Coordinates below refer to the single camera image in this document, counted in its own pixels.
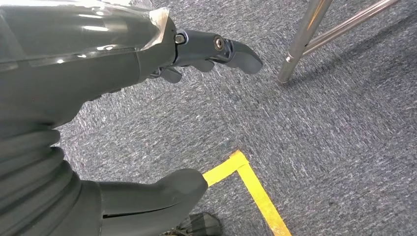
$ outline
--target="bolt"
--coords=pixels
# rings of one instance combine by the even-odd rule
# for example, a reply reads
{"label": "bolt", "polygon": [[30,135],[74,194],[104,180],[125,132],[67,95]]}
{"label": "bolt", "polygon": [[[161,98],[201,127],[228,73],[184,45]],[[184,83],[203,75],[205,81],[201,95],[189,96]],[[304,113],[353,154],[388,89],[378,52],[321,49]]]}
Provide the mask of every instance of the bolt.
{"label": "bolt", "polygon": [[185,37],[184,37],[184,35],[179,33],[179,34],[175,35],[174,41],[175,41],[176,44],[184,43],[185,42]]}
{"label": "bolt", "polygon": [[214,48],[218,51],[222,51],[224,48],[224,38],[220,35],[214,37]]}

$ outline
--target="yellow tape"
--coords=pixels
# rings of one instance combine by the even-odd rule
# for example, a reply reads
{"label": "yellow tape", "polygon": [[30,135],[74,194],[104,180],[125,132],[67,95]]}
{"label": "yellow tape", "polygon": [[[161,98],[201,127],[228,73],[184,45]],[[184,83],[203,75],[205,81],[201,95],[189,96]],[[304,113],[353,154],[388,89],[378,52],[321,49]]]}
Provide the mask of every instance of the yellow tape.
{"label": "yellow tape", "polygon": [[250,195],[264,216],[266,222],[275,236],[291,236],[290,231],[285,226],[284,221],[275,209],[265,189],[262,187],[255,175],[249,161],[241,151],[233,153],[228,160],[218,165],[214,169],[206,172],[203,176],[209,186],[220,182],[233,172],[237,171],[243,180]]}

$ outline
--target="chair leg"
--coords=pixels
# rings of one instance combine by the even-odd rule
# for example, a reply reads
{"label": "chair leg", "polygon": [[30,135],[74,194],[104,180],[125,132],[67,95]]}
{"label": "chair leg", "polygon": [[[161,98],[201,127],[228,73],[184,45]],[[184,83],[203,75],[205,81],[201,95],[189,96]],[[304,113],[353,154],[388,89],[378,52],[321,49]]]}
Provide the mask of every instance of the chair leg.
{"label": "chair leg", "polygon": [[325,13],[328,10],[332,0],[311,0],[307,11],[301,20],[300,27],[294,37],[294,41],[290,46],[288,54],[281,66],[278,80],[281,83],[289,81],[298,61],[305,51],[305,47],[310,42],[314,33],[320,25]]}

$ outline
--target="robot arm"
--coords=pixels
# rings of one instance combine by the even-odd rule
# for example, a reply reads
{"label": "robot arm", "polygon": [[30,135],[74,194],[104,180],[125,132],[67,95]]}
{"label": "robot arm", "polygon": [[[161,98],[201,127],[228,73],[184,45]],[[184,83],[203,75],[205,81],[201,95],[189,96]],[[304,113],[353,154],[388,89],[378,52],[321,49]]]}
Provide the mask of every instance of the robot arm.
{"label": "robot arm", "polygon": [[153,236],[184,219],[207,183],[194,170],[152,185],[79,180],[53,128],[104,93],[215,63],[256,73],[246,45],[177,30],[167,9],[100,1],[0,0],[0,235]]}

